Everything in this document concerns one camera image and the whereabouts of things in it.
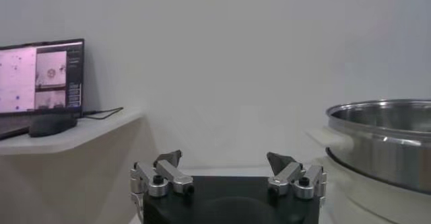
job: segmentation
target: black cable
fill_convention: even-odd
[[[124,107],[118,107],[118,108],[111,109],[111,110],[91,110],[91,111],[87,111],[87,112],[82,112],[82,116],[83,116],[83,118],[88,118],[88,119],[104,120],[104,119],[107,119],[108,117],[112,116],[113,114],[120,112],[123,109],[124,109]],[[111,112],[111,113],[106,115],[106,116],[102,116],[102,117],[92,116],[95,114],[107,113],[107,112]]]

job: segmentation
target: black computer mouse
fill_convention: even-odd
[[[31,137],[47,137],[75,127],[77,119],[70,114],[50,114],[32,120],[28,134]]]

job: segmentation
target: wall-mounted shelf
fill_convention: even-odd
[[[58,153],[73,149],[116,128],[141,118],[141,109],[127,109],[106,120],[80,119],[75,128],[50,137],[21,135],[0,141],[0,155]]]

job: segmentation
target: white wall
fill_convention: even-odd
[[[182,149],[185,167],[306,161],[327,107],[431,94],[429,0],[2,4],[0,44],[84,37],[87,108],[146,104],[137,141]]]

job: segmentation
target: monitor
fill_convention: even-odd
[[[80,115],[83,79],[83,39],[0,47],[0,115]]]

